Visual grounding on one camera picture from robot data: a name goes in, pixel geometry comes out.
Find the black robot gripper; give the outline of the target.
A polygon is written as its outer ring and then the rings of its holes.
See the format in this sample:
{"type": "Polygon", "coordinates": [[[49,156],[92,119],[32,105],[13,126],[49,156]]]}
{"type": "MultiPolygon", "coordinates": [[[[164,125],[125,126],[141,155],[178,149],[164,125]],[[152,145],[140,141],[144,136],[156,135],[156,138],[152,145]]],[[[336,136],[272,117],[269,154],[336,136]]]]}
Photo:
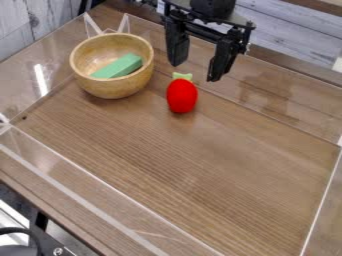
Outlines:
{"type": "Polygon", "coordinates": [[[188,57],[189,35],[216,43],[207,81],[216,82],[229,71],[237,53],[244,53],[256,25],[235,12],[236,0],[161,0],[169,64],[188,57]]]}

